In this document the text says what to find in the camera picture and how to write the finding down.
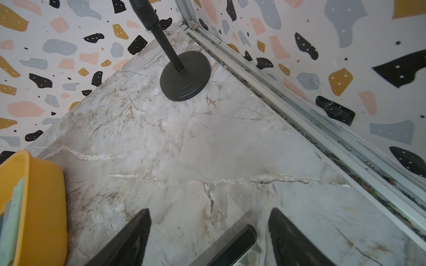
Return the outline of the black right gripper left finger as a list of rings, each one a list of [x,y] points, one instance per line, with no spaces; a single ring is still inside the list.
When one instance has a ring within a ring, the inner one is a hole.
[[[86,265],[140,266],[143,264],[152,220],[149,209],[139,211]]]

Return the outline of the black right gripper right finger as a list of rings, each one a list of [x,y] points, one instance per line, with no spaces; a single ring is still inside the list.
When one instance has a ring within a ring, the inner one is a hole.
[[[268,231],[278,266],[334,265],[278,208],[271,210]]]

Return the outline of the yellow plastic storage box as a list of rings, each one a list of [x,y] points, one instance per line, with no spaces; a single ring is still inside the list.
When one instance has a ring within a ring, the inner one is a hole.
[[[24,190],[13,266],[62,266],[68,240],[63,170],[24,150],[1,164],[1,233],[21,178]]]

